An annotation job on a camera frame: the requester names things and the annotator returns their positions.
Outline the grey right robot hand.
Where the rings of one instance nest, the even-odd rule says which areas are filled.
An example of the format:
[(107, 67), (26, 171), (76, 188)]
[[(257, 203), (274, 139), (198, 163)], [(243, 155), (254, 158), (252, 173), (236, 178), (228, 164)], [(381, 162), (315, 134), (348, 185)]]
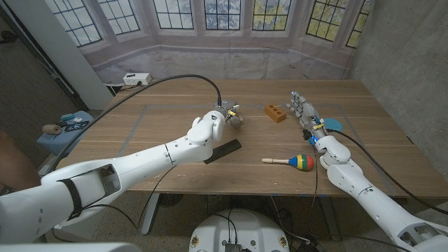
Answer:
[(299, 119), (303, 129), (312, 136), (319, 139), (328, 135), (318, 111), (299, 92), (291, 92), (290, 103), (286, 106)]

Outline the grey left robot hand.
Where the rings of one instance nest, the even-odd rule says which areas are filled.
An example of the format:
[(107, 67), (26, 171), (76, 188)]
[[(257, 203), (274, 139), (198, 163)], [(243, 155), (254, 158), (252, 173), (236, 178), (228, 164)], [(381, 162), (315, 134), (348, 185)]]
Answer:
[(222, 113), (226, 123), (232, 127), (239, 127), (243, 122), (243, 118), (238, 114), (239, 104), (236, 101), (222, 100), (221, 104), (216, 102), (213, 109)]

